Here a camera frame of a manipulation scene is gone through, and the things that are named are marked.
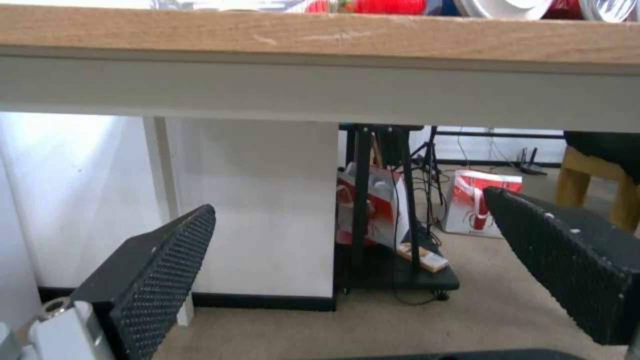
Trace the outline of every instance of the black cable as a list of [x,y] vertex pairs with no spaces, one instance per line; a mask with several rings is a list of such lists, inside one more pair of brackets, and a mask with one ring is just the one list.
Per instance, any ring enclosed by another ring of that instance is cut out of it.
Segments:
[[396,187],[396,179],[394,178],[394,173],[393,171],[389,170],[389,174],[391,175],[391,181],[394,184],[394,191],[396,193],[396,221],[394,224],[394,242],[393,242],[393,260],[391,261],[391,290],[394,294],[394,297],[396,298],[396,300],[398,300],[398,302],[407,305],[407,306],[421,306],[421,305],[426,305],[429,304],[432,301],[436,300],[436,296],[433,295],[430,299],[427,300],[423,300],[420,302],[409,302],[405,299],[402,299],[400,297],[400,294],[398,294],[397,289],[396,289],[396,258],[398,257],[398,255],[396,254],[397,252],[397,236],[398,236],[398,218],[400,217],[400,196],[398,195],[398,189]]

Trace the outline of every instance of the wooden chair leg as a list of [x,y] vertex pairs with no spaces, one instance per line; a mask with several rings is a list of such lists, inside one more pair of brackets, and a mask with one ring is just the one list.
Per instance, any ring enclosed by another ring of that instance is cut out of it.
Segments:
[[556,205],[581,208],[590,180],[589,174],[563,167],[556,185]]
[[640,221],[640,197],[636,193],[636,185],[627,176],[618,182],[618,191],[609,213],[609,221],[631,232],[636,230]]

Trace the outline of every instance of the desk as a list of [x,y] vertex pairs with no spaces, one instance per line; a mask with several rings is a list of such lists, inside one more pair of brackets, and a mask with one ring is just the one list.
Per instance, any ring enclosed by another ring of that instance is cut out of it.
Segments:
[[169,217],[167,117],[634,132],[639,39],[638,24],[2,6],[0,110],[146,116]]

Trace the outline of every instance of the wooden stool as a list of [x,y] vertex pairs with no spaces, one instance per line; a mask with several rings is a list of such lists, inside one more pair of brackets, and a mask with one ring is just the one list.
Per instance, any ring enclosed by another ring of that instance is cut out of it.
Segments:
[[640,188],[618,164],[595,156],[586,156],[570,146],[567,146],[564,152],[556,186],[556,204],[581,208],[591,176],[618,182],[609,221],[622,229],[635,231],[640,220]]

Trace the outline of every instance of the box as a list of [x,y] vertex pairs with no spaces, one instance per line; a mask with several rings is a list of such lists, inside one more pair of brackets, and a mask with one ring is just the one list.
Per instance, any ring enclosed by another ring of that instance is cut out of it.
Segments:
[[501,238],[500,230],[484,201],[483,190],[489,186],[520,192],[522,176],[457,170],[452,177],[446,204],[440,215],[442,229],[448,233]]
[[[397,254],[411,262],[411,244],[402,243],[398,245]],[[439,272],[449,264],[448,260],[424,247],[418,247],[418,256],[420,256],[420,267],[428,272]]]

